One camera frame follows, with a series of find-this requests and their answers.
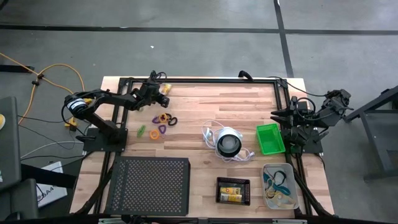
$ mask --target wooden table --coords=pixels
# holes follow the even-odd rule
[[[120,77],[104,77],[101,89],[117,92]],[[288,82],[305,90],[301,78],[289,78]],[[289,88],[290,96],[306,94]],[[271,111],[277,109],[274,87],[270,84],[232,83],[173,83],[168,94],[168,108],[159,105],[147,106],[143,111],[130,111],[126,127],[129,130],[126,151],[123,156],[187,157],[191,163],[190,200],[188,217],[229,218],[289,218],[292,210],[271,210],[262,198],[260,172],[265,163],[285,162],[283,154],[263,156],[256,138],[256,126],[275,123],[270,119]],[[113,106],[101,105],[97,114],[111,119]],[[157,128],[151,123],[155,115],[170,113],[178,118],[178,124],[168,128],[166,138],[151,140],[149,131]],[[215,156],[214,150],[203,142],[202,124],[215,120],[233,127],[243,134],[243,147],[254,151],[250,162],[225,163]],[[146,131],[137,138],[137,130],[146,125]],[[209,123],[208,127],[217,128]],[[81,166],[75,189],[71,212],[83,206],[97,187],[104,153],[94,152]],[[328,184],[322,162],[314,155],[302,156],[308,188],[324,208],[333,213]],[[234,177],[251,181],[251,205],[238,206],[215,203],[217,177]],[[304,211],[301,190],[297,185],[300,208]],[[104,210],[108,188],[104,191],[101,211]]]

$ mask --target white paper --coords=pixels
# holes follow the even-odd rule
[[[61,162],[58,161],[58,162],[54,162],[53,164],[50,164],[48,166],[45,166],[42,169],[52,170],[52,169],[56,168],[53,170],[53,172],[63,173],[62,167],[60,167],[60,166],[62,166]],[[67,189],[65,187],[57,187],[57,186],[51,186],[51,185],[47,185],[47,184],[37,184],[37,185],[40,187],[40,189],[44,193],[44,198],[41,199],[42,193],[39,190],[39,188],[36,187],[37,200],[38,201],[40,200],[37,203],[39,205],[39,208],[43,207],[44,205],[46,205],[48,203],[51,203],[53,201],[56,201],[56,200],[68,195]]]

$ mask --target gray floor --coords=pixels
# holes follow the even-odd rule
[[[286,29],[397,30],[393,0],[309,1],[280,0]],[[0,22],[120,27],[278,28],[271,0],[135,0],[11,1],[0,11]],[[0,52],[37,70],[68,63],[83,75],[86,89],[99,88],[105,75],[148,75],[163,70],[170,76],[232,76],[246,70],[255,77],[286,77],[278,34],[136,33],[0,31]],[[397,36],[288,35],[295,77],[307,90],[324,93],[344,88],[358,108],[386,88],[397,85]],[[0,64],[11,64],[0,58]],[[54,68],[48,78],[80,90],[74,73]],[[19,114],[29,101],[33,75],[0,73],[0,97],[16,96]],[[67,92],[43,83],[29,116],[60,120]],[[323,99],[314,98],[320,104]],[[62,124],[24,121],[57,141],[70,141]],[[51,143],[20,129],[21,154]],[[364,174],[378,169],[359,120],[340,122],[323,140],[326,174],[335,213],[345,218],[398,222],[398,181],[365,184]],[[34,155],[74,156],[49,147]],[[44,166],[54,159],[32,159]]]

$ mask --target green bowl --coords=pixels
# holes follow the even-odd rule
[[[286,151],[277,124],[257,126],[256,132],[261,152],[264,155],[272,155]]]

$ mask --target perforated metal plate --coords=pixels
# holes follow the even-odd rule
[[[117,157],[105,213],[185,216],[189,181],[187,158]]]

